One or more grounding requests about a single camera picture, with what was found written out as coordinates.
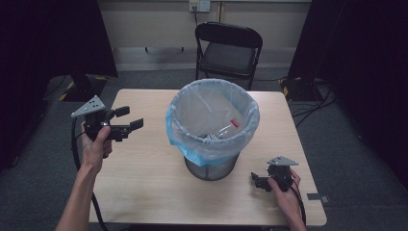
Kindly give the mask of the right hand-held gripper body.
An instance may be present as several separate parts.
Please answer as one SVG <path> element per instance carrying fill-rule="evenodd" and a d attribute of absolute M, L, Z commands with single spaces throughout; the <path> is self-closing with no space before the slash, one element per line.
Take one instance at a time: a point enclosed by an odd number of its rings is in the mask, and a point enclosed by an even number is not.
<path fill-rule="evenodd" d="M 282 192 L 286 192 L 293 183 L 291 166 L 297 166 L 298 162 L 283 156 L 277 156 L 268 160 L 268 175 L 273 178 Z"/>

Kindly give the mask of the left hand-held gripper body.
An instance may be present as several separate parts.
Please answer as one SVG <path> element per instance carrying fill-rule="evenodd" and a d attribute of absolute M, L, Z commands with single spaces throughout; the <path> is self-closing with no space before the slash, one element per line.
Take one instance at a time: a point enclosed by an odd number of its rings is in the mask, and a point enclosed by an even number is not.
<path fill-rule="evenodd" d="M 73 112 L 71 117 L 84 117 L 85 133 L 93 141 L 104 126 L 109 126 L 111 128 L 110 135 L 107 137 L 108 141 L 123 141 L 124 139 L 127 139 L 132 132 L 130 130 L 130 125 L 112 125 L 111 118 L 109 118 L 109 112 L 110 110 L 106 109 L 106 105 L 102 100 L 95 95 L 83 106 Z"/>

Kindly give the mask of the metal mesh trash bin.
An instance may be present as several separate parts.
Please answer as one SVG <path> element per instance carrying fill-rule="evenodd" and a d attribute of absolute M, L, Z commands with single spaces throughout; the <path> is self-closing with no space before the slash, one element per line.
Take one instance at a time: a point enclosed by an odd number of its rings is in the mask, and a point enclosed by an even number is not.
<path fill-rule="evenodd" d="M 216 166 L 200 167 L 188 159 L 185 159 L 185 165 L 194 177 L 204 181 L 217 181 L 228 176 L 234 169 L 239 155 L 236 155 L 225 162 Z"/>

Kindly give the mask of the clear plastic bottle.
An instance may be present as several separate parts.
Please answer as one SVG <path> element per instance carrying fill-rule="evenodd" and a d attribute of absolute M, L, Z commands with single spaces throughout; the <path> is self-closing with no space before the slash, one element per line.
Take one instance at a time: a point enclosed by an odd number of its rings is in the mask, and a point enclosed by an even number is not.
<path fill-rule="evenodd" d="M 230 123 L 219 129 L 218 131 L 206 135 L 205 138 L 209 140 L 225 140 L 235 136 L 238 131 L 238 127 L 233 123 Z"/>

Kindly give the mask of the pale blue plastic bin liner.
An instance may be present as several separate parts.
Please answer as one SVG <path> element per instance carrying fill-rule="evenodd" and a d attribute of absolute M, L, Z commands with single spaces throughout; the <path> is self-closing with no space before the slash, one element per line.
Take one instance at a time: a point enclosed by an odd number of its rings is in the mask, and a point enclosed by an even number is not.
<path fill-rule="evenodd" d="M 235 119 L 239 131 L 225 140 L 205 136 Z M 258 103 L 240 86 L 221 79 L 194 81 L 174 96 L 166 112 L 169 142 L 200 167 L 216 166 L 239 155 L 260 122 Z"/>

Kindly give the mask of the person's right hand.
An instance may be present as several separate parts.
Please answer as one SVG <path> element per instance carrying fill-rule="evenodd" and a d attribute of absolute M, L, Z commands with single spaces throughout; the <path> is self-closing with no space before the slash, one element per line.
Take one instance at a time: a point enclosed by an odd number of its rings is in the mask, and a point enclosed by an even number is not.
<path fill-rule="evenodd" d="M 290 226 L 294 226 L 298 224 L 303 224 L 303 221 L 298 202 L 299 196 L 298 186 L 300 183 L 300 177 L 293 169 L 291 170 L 291 173 L 293 177 L 292 183 L 293 191 L 287 190 L 286 192 L 282 192 L 278 187 L 277 182 L 272 178 L 268 179 L 268 183 L 272 188 L 278 208 L 285 216 L 288 224 Z"/>

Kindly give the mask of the person's left hand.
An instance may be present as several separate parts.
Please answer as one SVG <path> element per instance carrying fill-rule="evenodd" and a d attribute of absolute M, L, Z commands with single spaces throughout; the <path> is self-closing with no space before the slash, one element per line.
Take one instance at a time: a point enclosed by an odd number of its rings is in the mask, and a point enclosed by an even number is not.
<path fill-rule="evenodd" d="M 94 141 L 87 134 L 81 136 L 83 151 L 81 171 L 97 174 L 101 170 L 103 160 L 113 152 L 112 142 L 107 140 L 110 132 L 111 128 L 104 126 Z"/>

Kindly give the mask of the black stand base striped tape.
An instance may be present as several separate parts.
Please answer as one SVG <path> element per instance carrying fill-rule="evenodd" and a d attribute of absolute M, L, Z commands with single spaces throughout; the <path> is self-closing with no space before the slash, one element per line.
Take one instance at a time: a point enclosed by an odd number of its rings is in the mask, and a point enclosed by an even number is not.
<path fill-rule="evenodd" d="M 108 82 L 106 77 L 91 76 L 86 74 L 72 75 L 72 82 L 60 96 L 60 101 L 86 102 L 95 95 L 100 96 Z"/>
<path fill-rule="evenodd" d="M 278 80 L 288 101 L 321 101 L 322 96 L 315 83 L 308 83 L 300 77 L 289 79 L 283 77 Z"/>

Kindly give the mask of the grey tape strip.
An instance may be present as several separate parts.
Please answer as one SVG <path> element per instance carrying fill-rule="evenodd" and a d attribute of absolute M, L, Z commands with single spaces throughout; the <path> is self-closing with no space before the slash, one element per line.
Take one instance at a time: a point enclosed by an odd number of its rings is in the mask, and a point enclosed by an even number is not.
<path fill-rule="evenodd" d="M 330 201 L 327 195 L 320 195 L 319 193 L 307 193 L 308 200 L 319 200 L 321 203 L 328 203 Z"/>

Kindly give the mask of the thin black metal bar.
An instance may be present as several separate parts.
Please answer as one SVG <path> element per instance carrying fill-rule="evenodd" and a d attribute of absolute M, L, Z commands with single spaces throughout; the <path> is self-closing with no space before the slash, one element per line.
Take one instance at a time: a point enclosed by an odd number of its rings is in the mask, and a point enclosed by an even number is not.
<path fill-rule="evenodd" d="M 159 54 L 159 53 L 183 53 L 185 47 L 144 47 L 146 53 Z"/>

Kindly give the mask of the dark curtain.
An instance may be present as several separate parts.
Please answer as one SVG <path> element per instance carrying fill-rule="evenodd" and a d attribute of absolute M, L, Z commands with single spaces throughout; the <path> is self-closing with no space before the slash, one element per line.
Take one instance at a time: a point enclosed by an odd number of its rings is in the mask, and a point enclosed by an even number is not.
<path fill-rule="evenodd" d="M 48 82 L 87 74 L 117 75 L 98 0 L 0 0 L 0 171 L 35 126 Z"/>
<path fill-rule="evenodd" d="M 289 77 L 328 80 L 408 190 L 408 0 L 312 0 Z"/>

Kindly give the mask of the black folding chair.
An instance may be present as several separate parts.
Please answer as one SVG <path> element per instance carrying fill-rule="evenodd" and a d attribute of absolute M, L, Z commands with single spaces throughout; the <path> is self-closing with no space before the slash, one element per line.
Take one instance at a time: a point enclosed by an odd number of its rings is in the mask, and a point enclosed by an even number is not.
<path fill-rule="evenodd" d="M 252 83 L 263 47 L 263 39 L 255 30 L 221 22 L 203 22 L 196 26 L 197 43 L 195 79 L 199 72 L 229 76 Z"/>

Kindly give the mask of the white wall outlet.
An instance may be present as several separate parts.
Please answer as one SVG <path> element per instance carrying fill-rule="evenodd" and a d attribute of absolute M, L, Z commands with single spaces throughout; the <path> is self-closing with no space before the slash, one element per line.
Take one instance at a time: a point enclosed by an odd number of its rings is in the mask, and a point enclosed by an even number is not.
<path fill-rule="evenodd" d="M 208 13 L 210 10 L 210 0 L 189 0 L 189 11 L 192 13 Z"/>

